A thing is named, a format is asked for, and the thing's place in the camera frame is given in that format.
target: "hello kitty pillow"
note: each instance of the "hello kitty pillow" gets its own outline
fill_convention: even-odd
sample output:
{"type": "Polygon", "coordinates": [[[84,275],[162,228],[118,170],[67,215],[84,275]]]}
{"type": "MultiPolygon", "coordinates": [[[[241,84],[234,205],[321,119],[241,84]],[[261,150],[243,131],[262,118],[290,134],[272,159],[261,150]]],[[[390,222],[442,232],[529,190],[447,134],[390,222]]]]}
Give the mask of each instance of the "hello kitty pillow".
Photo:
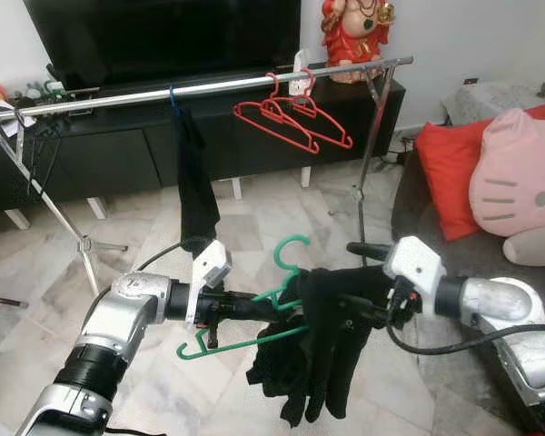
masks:
{"type": "Polygon", "coordinates": [[[489,233],[545,226],[545,121],[511,109],[486,128],[470,200],[474,220],[489,233]]]}

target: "television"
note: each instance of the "television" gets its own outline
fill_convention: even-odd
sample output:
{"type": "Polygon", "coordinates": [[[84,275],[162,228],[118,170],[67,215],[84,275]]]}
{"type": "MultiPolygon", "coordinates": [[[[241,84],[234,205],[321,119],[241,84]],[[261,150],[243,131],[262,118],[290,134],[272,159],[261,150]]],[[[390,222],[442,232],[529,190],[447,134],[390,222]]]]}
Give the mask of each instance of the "television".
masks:
{"type": "Polygon", "coordinates": [[[25,0],[67,90],[292,64],[301,0],[25,0]]]}

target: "red pillow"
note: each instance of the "red pillow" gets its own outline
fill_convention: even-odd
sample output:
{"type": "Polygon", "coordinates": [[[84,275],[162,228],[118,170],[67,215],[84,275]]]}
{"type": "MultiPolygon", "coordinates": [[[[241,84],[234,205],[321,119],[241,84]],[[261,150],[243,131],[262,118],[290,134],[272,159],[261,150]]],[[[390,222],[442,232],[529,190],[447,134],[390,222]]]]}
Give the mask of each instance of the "red pillow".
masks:
{"type": "MultiPolygon", "coordinates": [[[[527,111],[545,120],[545,104],[527,111]]],[[[434,207],[447,241],[475,233],[469,202],[469,185],[481,156],[482,133],[492,120],[458,127],[427,123],[416,139],[416,148],[430,186],[434,207]]]]}

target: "red hanger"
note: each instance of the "red hanger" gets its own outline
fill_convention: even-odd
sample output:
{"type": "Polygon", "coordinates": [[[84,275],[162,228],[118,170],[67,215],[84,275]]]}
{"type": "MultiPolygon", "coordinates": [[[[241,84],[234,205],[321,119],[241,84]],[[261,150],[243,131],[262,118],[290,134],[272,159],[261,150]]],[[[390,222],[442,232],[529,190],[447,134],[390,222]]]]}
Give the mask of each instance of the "red hanger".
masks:
{"type": "Polygon", "coordinates": [[[252,124],[254,127],[257,127],[265,131],[266,133],[271,134],[272,136],[282,139],[283,141],[291,145],[294,145],[295,147],[301,148],[302,150],[309,152],[311,154],[318,154],[320,148],[319,148],[319,145],[312,139],[312,133],[309,132],[304,127],[302,127],[299,123],[294,121],[289,115],[287,115],[282,110],[279,104],[273,100],[274,98],[280,98],[280,97],[276,97],[276,95],[279,93],[279,79],[273,73],[268,73],[267,76],[272,77],[272,79],[274,80],[274,90],[272,91],[271,95],[269,95],[269,98],[264,99],[260,103],[243,102],[243,103],[235,104],[233,107],[234,115],[237,118],[240,118],[241,120],[245,121],[246,123],[252,124]],[[291,138],[287,138],[286,136],[279,134],[278,132],[275,132],[274,130],[271,130],[268,127],[258,124],[256,121],[246,117],[243,114],[243,108],[245,107],[257,107],[260,110],[261,115],[268,118],[269,120],[273,120],[278,124],[287,124],[290,127],[293,127],[294,129],[299,130],[306,137],[307,139],[306,144],[298,143],[297,141],[291,138]]]}
{"type": "Polygon", "coordinates": [[[337,130],[339,130],[339,132],[341,133],[341,139],[336,140],[324,134],[314,132],[313,130],[308,130],[311,136],[314,136],[319,139],[323,139],[323,141],[327,141],[328,143],[339,145],[340,147],[346,148],[348,150],[351,149],[353,147],[353,140],[345,132],[345,129],[343,129],[342,125],[339,124],[332,116],[330,116],[325,111],[323,111],[323,109],[320,109],[319,107],[317,107],[317,103],[315,103],[315,101],[307,94],[309,91],[312,90],[313,86],[315,85],[315,76],[312,74],[311,70],[309,70],[308,68],[303,68],[301,71],[304,71],[305,73],[307,73],[311,81],[309,86],[304,90],[303,94],[296,95],[294,97],[277,97],[276,95],[278,94],[278,84],[276,84],[276,87],[274,91],[272,92],[271,96],[269,97],[268,100],[265,100],[265,101],[288,103],[291,105],[292,109],[295,112],[306,115],[312,119],[317,118],[317,115],[322,116],[323,118],[327,119],[331,124],[333,124],[337,128],[337,130]]]}

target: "green hanger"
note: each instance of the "green hanger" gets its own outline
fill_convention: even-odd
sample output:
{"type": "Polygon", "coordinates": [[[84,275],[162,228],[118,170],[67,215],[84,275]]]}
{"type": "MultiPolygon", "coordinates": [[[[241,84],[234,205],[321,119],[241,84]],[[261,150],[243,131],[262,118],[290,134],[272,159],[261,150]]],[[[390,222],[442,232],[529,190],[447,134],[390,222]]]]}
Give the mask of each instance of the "green hanger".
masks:
{"type": "MultiPolygon", "coordinates": [[[[278,288],[272,289],[271,291],[262,293],[260,295],[257,295],[253,298],[254,302],[258,302],[260,300],[264,300],[265,298],[268,298],[272,302],[272,307],[276,309],[277,311],[286,311],[287,309],[291,309],[295,306],[301,305],[301,300],[295,300],[293,302],[287,302],[286,304],[279,304],[278,300],[278,294],[284,291],[289,284],[289,281],[295,276],[299,274],[299,267],[297,265],[289,265],[282,261],[281,259],[281,251],[282,249],[289,243],[293,243],[295,241],[300,241],[304,243],[305,245],[309,245],[310,241],[306,236],[302,236],[300,234],[295,234],[293,236],[289,236],[288,238],[284,238],[282,241],[279,242],[279,244],[274,249],[274,262],[284,270],[290,271],[289,274],[284,278],[282,281],[281,286],[278,288]]],[[[305,332],[309,329],[307,326],[303,327],[297,327],[295,329],[288,330],[286,332],[281,332],[277,334],[273,334],[271,336],[267,336],[265,338],[255,339],[252,341],[246,341],[246,342],[238,342],[234,343],[232,345],[226,345],[224,347],[215,348],[213,350],[208,350],[206,347],[206,344],[203,340],[203,337],[206,333],[208,333],[208,329],[202,329],[198,333],[195,334],[196,341],[198,342],[198,346],[200,347],[200,352],[197,352],[196,354],[183,354],[183,351],[188,346],[187,342],[184,342],[182,345],[180,345],[176,351],[176,354],[180,359],[184,359],[186,361],[191,361],[193,359],[199,359],[204,356],[209,356],[211,354],[216,354],[217,352],[228,352],[229,350],[236,350],[237,348],[242,347],[248,347],[250,345],[256,345],[259,343],[265,343],[270,341],[276,341],[281,338],[286,338],[287,336],[294,335],[296,333],[305,332]]]]}

